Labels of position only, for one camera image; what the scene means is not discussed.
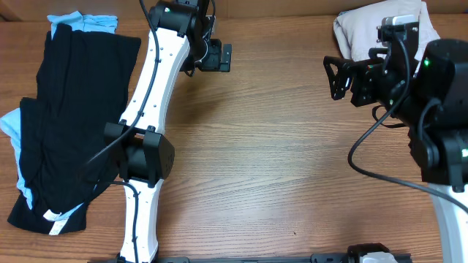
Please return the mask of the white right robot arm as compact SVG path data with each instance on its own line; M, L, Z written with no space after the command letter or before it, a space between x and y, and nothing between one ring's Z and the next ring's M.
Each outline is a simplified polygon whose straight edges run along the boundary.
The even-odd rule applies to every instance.
M331 96L352 92L356 107L376 104L386 113L351 147L348 164L371 178L431 195L439 224L444 262L467 261L467 42L437 39L427 44L415 78L409 79L409 53L400 42L371 49L369 60L326 56ZM408 127L409 149L420 167L422 184L358 167L358 146L387 117Z

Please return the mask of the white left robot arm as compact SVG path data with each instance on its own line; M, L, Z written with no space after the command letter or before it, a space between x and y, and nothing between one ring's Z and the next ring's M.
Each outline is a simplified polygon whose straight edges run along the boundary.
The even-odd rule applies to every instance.
M232 46L212 38L214 1L158 1L144 9L150 31L142 72L118 123L105 139L126 195L125 233L116 262L156 262L159 194L175 159L165 137L167 110L178 74L229 72Z

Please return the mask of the beige khaki shorts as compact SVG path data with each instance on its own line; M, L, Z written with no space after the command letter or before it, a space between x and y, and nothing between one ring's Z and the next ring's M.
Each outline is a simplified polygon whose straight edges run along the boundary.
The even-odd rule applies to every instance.
M420 22L419 45L415 59L421 60L429 42L440 36L431 24L426 2L421 0L389 0L345 11L333 22L333 32L345 59L362 61L369 58L369 49L382 47L377 42L377 27L386 17L414 15Z

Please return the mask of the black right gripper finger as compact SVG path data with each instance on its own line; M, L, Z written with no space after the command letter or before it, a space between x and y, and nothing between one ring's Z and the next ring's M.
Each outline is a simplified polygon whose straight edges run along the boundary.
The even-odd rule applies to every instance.
M349 72L327 72L328 81L331 90L331 98L340 100L344 98L345 93L352 84L352 75Z
M336 77L352 77L353 73L350 69L354 65L354 61L350 59L325 56L323 59L323 66L328 79L335 79Z

